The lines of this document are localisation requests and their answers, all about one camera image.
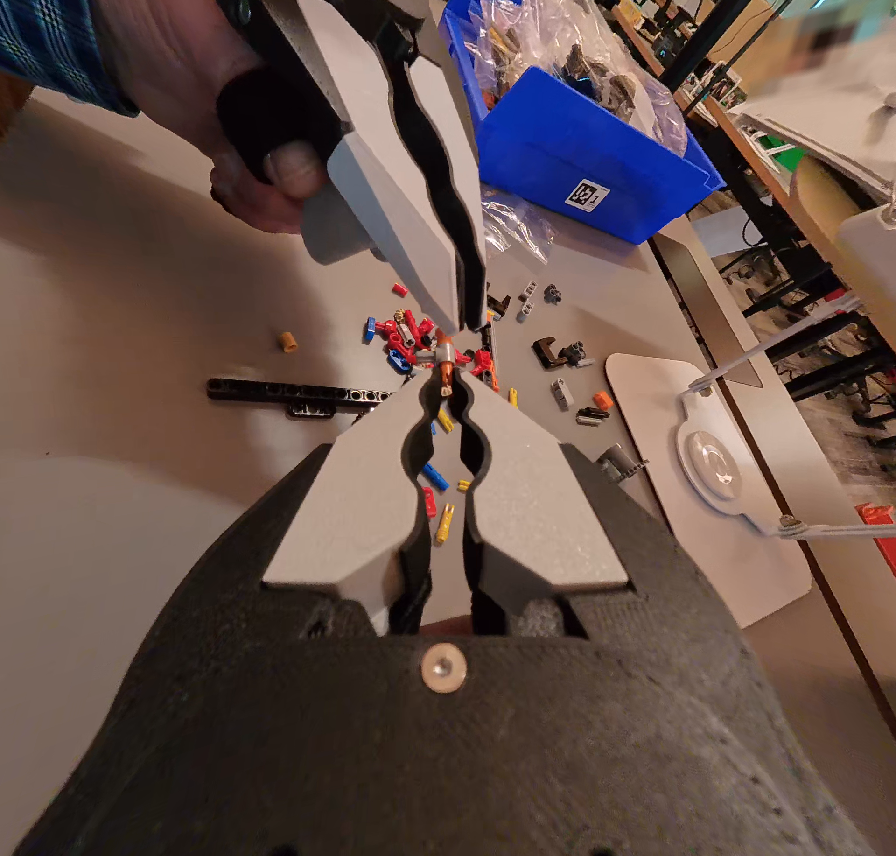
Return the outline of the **small clear plastic bag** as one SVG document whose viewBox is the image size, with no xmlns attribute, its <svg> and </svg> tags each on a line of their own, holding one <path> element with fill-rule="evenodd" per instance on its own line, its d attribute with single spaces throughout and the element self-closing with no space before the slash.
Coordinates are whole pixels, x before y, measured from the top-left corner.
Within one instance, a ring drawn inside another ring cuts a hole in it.
<svg viewBox="0 0 896 856">
<path fill-rule="evenodd" d="M 480 184 L 480 205 L 488 258 L 513 253 L 547 265 L 556 238 L 548 213 L 484 182 Z"/>
</svg>

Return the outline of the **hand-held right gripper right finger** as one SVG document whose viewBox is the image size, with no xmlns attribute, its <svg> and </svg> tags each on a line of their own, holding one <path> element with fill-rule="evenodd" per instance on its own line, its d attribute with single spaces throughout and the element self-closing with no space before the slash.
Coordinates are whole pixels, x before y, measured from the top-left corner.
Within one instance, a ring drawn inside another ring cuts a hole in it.
<svg viewBox="0 0 896 856">
<path fill-rule="evenodd" d="M 506 634 L 535 602 L 628 588 L 572 451 L 467 371 L 454 373 L 452 412 L 471 474 L 463 558 L 474 634 Z"/>
</svg>

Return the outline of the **orange grey lego subassembly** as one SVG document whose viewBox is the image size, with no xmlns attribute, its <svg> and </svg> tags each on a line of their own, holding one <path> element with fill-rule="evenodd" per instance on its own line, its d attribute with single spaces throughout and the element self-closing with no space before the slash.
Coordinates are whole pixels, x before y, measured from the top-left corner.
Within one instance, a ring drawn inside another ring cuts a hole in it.
<svg viewBox="0 0 896 856">
<path fill-rule="evenodd" d="M 440 374 L 440 392 L 442 399 L 448 399 L 454 391 L 454 369 L 456 365 L 454 340 L 452 336 L 444 333 L 441 328 L 435 329 L 434 337 L 434 365 Z"/>
</svg>

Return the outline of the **pile of small lego pieces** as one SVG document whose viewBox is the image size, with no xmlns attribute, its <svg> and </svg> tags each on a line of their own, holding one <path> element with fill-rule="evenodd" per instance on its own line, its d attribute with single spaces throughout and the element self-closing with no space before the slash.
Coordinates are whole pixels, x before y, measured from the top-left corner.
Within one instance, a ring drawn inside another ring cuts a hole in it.
<svg viewBox="0 0 896 856">
<path fill-rule="evenodd" d="M 417 320 L 410 309 L 398 309 L 391 320 L 378 320 L 370 316 L 365 324 L 363 341 L 369 344 L 375 337 L 381 337 L 385 342 L 385 354 L 389 364 L 403 377 L 411 378 L 435 368 L 434 331 L 435 323 L 431 318 L 424 317 Z M 490 365 L 489 353 L 481 348 L 480 345 L 476 350 L 456 352 L 455 366 L 467 369 L 473 377 L 490 386 L 488 381 L 484 382 L 480 377 Z M 429 481 L 429 485 L 423 488 L 427 517 L 438 521 L 434 544 L 441 547 L 448 541 L 455 507 L 447 503 L 438 508 L 434 490 L 446 493 L 452 486 L 430 463 L 424 466 L 423 475 Z"/>
</svg>

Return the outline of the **long multicolour lego chassis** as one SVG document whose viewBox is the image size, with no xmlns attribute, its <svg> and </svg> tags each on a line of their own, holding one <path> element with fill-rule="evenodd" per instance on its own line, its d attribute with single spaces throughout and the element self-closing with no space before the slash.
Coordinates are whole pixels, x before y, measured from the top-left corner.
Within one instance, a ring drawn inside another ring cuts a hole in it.
<svg viewBox="0 0 896 856">
<path fill-rule="evenodd" d="M 488 292 L 488 287 L 489 284 L 487 283 L 486 324 L 482 327 L 479 334 L 482 350 L 489 353 L 490 365 L 489 369 L 487 371 L 483 371 L 480 377 L 484 382 L 488 381 L 491 388 L 498 393 L 500 391 L 500 383 L 498 376 L 496 324 L 503 320 L 506 312 L 509 309 L 511 298 L 507 295 L 499 301 L 492 295 L 490 295 L 490 293 Z"/>
</svg>

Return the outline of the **person's left forearm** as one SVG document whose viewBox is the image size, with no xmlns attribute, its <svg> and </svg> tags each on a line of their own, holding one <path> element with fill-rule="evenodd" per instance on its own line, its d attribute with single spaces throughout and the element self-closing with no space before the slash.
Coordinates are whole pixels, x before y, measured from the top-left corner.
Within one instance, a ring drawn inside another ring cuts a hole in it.
<svg viewBox="0 0 896 856">
<path fill-rule="evenodd" d="M 94 0 L 1 0 L 1 68 L 72 100 L 134 118 L 101 52 Z"/>
</svg>

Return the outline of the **white book stand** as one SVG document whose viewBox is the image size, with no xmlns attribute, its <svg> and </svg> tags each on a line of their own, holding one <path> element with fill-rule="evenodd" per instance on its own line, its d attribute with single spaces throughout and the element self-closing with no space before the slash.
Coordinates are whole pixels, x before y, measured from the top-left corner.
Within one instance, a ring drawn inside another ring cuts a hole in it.
<svg viewBox="0 0 896 856">
<path fill-rule="evenodd" d="M 874 539 L 783 540 L 764 535 L 781 514 L 808 526 L 859 520 L 833 469 L 773 369 L 757 355 L 716 382 L 712 394 L 684 396 L 705 372 L 696 364 L 614 353 L 605 370 L 616 402 L 671 528 L 715 585 L 740 626 L 794 602 L 810 586 L 806 545 L 862 640 L 894 638 L 894 575 Z M 692 483 L 679 447 L 693 432 L 715 436 L 734 460 L 738 498 L 719 510 Z"/>
</svg>

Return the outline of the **person's left hand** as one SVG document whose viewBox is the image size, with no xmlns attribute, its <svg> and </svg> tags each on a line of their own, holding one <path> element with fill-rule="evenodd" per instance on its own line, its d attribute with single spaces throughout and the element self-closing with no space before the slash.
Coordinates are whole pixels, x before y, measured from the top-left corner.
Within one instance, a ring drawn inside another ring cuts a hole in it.
<svg viewBox="0 0 896 856">
<path fill-rule="evenodd" d="M 328 180 L 325 168 L 310 145 L 282 145 L 264 162 L 266 185 L 228 142 L 217 97 L 261 60 L 215 0 L 92 0 L 92 10 L 119 90 L 211 161 L 210 184 L 221 204 L 258 231 L 299 234 L 304 202 Z"/>
</svg>

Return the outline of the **clear bags of lego parts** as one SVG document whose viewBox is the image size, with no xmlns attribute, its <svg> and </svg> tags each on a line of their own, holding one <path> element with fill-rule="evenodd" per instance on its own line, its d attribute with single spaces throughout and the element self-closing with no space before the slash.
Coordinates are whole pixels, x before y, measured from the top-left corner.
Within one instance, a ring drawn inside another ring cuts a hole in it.
<svg viewBox="0 0 896 856">
<path fill-rule="evenodd" d="M 465 38 L 487 111 L 532 67 L 684 157 L 688 129 L 671 92 L 613 33 L 594 0 L 469 0 Z"/>
</svg>

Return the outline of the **orange red plastic object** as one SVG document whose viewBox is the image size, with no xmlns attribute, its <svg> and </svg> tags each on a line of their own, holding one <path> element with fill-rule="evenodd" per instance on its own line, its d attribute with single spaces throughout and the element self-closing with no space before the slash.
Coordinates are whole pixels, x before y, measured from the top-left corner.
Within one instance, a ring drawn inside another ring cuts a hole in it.
<svg viewBox="0 0 896 856">
<path fill-rule="evenodd" d="M 871 502 L 856 505 L 856 511 L 862 522 L 867 526 L 894 526 L 894 505 L 875 505 Z M 895 576 L 895 538 L 875 538 L 875 544 L 882 554 L 890 572 Z"/>
</svg>

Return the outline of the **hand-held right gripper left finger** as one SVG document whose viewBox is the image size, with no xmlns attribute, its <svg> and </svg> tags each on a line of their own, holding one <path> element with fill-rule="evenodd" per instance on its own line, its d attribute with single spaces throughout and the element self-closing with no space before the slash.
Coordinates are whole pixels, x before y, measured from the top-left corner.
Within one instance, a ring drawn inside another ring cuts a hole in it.
<svg viewBox="0 0 896 856">
<path fill-rule="evenodd" d="M 415 634 L 432 592 L 420 475 L 434 454 L 434 374 L 413 378 L 327 452 L 263 575 L 359 603 L 379 634 Z"/>
</svg>

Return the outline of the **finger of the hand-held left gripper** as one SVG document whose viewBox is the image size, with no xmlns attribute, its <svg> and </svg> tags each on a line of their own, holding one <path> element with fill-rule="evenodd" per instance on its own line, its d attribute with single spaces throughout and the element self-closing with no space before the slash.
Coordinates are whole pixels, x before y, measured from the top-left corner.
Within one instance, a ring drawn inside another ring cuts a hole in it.
<svg viewBox="0 0 896 856">
<path fill-rule="evenodd" d="M 457 253 L 438 219 L 421 160 L 399 133 L 400 74 L 390 78 L 374 47 L 324 0 L 294 0 L 310 47 L 334 86 L 336 109 L 347 125 L 326 161 L 330 180 L 372 246 L 397 273 L 420 307 L 448 334 L 462 328 Z M 421 53 L 445 69 L 457 105 L 464 94 L 432 18 L 424 22 Z M 412 119 L 423 115 L 409 81 Z"/>
<path fill-rule="evenodd" d="M 409 66 L 409 81 L 441 144 L 435 151 L 439 164 L 434 167 L 432 201 L 455 245 L 462 321 L 477 331 L 487 321 L 487 249 L 476 156 L 460 113 L 466 102 L 456 104 L 445 69 L 426 56 Z"/>
</svg>

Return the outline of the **blue storage bin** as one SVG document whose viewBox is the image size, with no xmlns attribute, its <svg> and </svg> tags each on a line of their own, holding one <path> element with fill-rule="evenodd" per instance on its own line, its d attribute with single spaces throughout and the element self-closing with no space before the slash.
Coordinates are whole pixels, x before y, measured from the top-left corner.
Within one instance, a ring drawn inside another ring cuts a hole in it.
<svg viewBox="0 0 896 856">
<path fill-rule="evenodd" d="M 448 0 L 440 31 L 469 104 L 484 184 L 634 245 L 725 186 L 688 129 L 679 157 L 538 68 L 488 109 L 465 42 L 472 7 Z"/>
</svg>

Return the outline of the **long black lego beam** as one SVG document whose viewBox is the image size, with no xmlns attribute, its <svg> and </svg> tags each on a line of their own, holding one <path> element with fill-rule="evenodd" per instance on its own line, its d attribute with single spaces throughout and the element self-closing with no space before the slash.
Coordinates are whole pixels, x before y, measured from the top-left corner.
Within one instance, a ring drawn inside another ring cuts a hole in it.
<svg viewBox="0 0 896 856">
<path fill-rule="evenodd" d="M 337 414 L 368 414 L 392 396 L 391 392 L 382 390 L 227 378 L 208 379 L 205 391 L 216 402 L 280 405 L 294 420 L 330 420 Z"/>
</svg>

